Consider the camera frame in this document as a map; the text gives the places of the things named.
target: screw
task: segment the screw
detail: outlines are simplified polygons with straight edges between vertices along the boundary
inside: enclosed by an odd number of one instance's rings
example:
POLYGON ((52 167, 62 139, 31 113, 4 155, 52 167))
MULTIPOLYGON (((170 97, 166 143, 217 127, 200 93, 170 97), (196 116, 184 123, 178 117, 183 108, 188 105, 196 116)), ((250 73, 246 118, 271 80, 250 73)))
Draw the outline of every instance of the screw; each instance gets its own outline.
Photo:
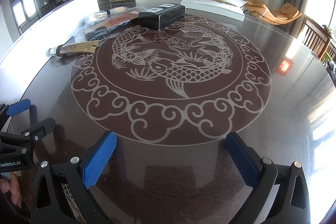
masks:
POLYGON ((45 160, 43 162, 41 162, 41 167, 45 168, 48 165, 48 162, 45 160))
POLYGON ((295 165, 295 167, 297 167, 297 168, 301 168, 301 163, 299 163, 298 161, 295 161, 295 162, 294 162, 294 165, 295 165))
POLYGON ((78 158, 78 157, 73 157, 73 158, 70 160, 70 162, 71 162, 72 164, 76 164, 77 162, 79 162, 79 158, 78 158))
POLYGON ((272 163, 272 161, 271 161, 271 159, 270 158, 263 158, 262 159, 262 161, 265 163, 265 164, 271 164, 272 163))

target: orange lounge chair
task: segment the orange lounge chair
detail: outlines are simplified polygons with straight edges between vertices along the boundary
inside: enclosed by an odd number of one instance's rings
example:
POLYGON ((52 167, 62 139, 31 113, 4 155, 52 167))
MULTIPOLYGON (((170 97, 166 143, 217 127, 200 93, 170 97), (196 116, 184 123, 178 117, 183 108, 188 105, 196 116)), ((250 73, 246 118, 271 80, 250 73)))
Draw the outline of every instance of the orange lounge chair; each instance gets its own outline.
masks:
POLYGON ((302 16, 302 13, 289 3, 284 4, 280 10, 270 10, 262 0, 246 1, 244 7, 253 16, 272 25, 287 24, 302 16))

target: label on box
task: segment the label on box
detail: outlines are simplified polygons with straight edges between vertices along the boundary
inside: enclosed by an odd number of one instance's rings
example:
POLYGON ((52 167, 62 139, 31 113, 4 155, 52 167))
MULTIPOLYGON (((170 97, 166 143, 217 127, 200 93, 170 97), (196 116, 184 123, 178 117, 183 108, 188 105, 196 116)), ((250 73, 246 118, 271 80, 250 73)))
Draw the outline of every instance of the label on box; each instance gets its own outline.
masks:
POLYGON ((176 4, 168 4, 168 3, 166 3, 166 4, 159 5, 159 7, 173 7, 175 5, 176 4))
POLYGON ((164 9, 163 8, 151 8, 149 10, 146 10, 145 12, 157 14, 158 12, 160 12, 162 10, 164 10, 164 9))

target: human hand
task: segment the human hand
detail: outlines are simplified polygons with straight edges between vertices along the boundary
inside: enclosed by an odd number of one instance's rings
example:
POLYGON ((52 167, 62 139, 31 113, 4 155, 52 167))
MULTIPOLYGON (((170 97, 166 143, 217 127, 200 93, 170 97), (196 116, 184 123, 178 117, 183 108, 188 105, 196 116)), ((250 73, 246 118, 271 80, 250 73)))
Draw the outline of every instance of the human hand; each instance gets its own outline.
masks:
POLYGON ((0 179, 0 189, 2 193, 7 193, 8 191, 10 191, 12 203, 21 208, 22 197, 19 181, 17 178, 17 172, 10 173, 10 182, 4 179, 0 179))

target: dining table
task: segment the dining table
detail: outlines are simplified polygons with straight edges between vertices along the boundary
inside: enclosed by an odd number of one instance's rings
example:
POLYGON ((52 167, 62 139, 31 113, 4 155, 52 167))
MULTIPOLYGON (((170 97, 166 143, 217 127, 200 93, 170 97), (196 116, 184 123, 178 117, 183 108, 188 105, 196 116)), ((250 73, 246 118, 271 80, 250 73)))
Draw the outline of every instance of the dining table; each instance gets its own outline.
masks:
MULTIPOLYGON (((101 10, 179 2, 115 2, 101 10)), ((8 132, 47 117, 57 124, 36 143, 36 162, 64 163, 105 131, 117 135, 90 187, 113 223, 229 223, 252 190, 226 150, 230 132, 276 164, 300 162, 312 224, 336 200, 335 86, 308 47, 249 15, 241 22, 186 9, 160 31, 132 23, 94 53, 51 57, 21 99, 32 107, 11 119, 8 132)), ((20 176, 28 208, 36 168, 20 176)))

